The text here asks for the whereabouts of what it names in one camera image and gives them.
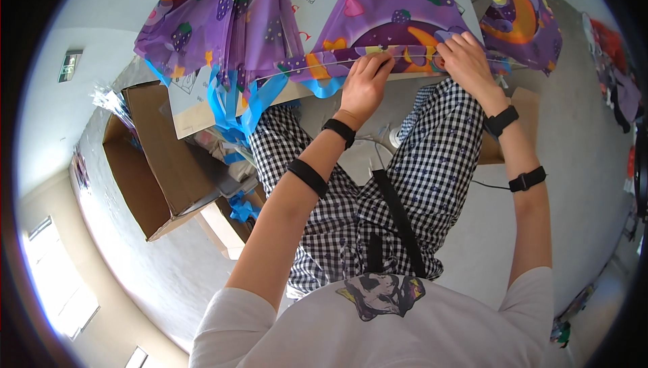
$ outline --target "kite fabric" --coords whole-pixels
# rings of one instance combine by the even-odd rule
[[[548,74],[562,38],[546,1],[496,1],[481,23],[491,71],[510,72],[503,53]],[[134,50],[166,84],[211,67],[207,100],[216,126],[248,136],[288,79],[329,97],[353,61],[378,51],[395,57],[393,73],[444,72],[437,44],[468,30],[454,0],[337,0],[322,14],[328,19],[306,54],[290,0],[159,0]],[[552,43],[557,50],[547,51]],[[239,100],[246,111],[236,117]]]
[[[467,30],[454,0],[337,0],[313,51],[276,66],[295,82],[329,79],[346,76],[361,56],[388,51],[393,73],[445,72],[436,45]],[[489,58],[494,73],[509,72],[506,58]]]
[[[480,27],[486,49],[547,76],[555,69],[563,37],[547,0],[494,0]]]

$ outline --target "window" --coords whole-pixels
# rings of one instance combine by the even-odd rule
[[[125,368],[158,368],[162,365],[151,358],[146,352],[141,348],[136,348],[133,355],[130,356],[130,360],[126,363]]]
[[[34,229],[25,249],[47,319],[74,340],[97,313],[99,304],[81,280],[51,218]]]

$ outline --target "black wristband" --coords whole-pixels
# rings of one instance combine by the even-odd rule
[[[532,186],[543,182],[546,177],[547,174],[544,172],[544,168],[539,166],[537,169],[531,172],[523,172],[518,178],[509,181],[509,188],[512,193],[526,191]]]
[[[315,191],[321,199],[324,199],[324,195],[328,192],[328,185],[311,166],[302,162],[300,159],[295,159],[288,165],[288,171],[299,177],[299,179],[312,188],[312,190]]]
[[[484,128],[496,140],[504,131],[504,128],[509,126],[513,121],[518,119],[520,115],[515,110],[513,105],[509,105],[504,111],[500,112],[496,117],[489,117],[484,119]]]
[[[336,119],[331,118],[326,121],[324,126],[322,126],[322,130],[324,129],[331,129],[347,141],[344,150],[351,147],[353,142],[356,140],[356,132],[353,132],[353,129],[349,128],[344,122],[340,122]]]

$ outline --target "wrist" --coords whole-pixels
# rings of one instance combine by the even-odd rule
[[[498,86],[493,86],[482,93],[475,94],[474,97],[482,106],[487,117],[499,115],[511,104],[506,94],[504,94],[504,90]]]
[[[364,122],[362,122],[357,117],[353,116],[352,113],[346,110],[338,110],[335,115],[333,115],[333,119],[344,123],[349,128],[351,128],[353,132],[360,130],[360,128],[364,124]]]

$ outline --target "gingham pants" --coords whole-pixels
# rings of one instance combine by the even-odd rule
[[[387,167],[429,280],[443,272],[434,254],[466,200],[482,146],[482,122],[482,107],[451,78],[422,87],[402,123],[402,144]],[[286,106],[268,108],[256,128],[249,143],[263,188],[270,195],[288,163],[312,139]],[[373,178],[358,187],[336,165],[326,197],[317,203],[304,228],[288,286],[309,293],[363,274],[372,233],[382,237],[385,274],[415,275],[396,231]]]

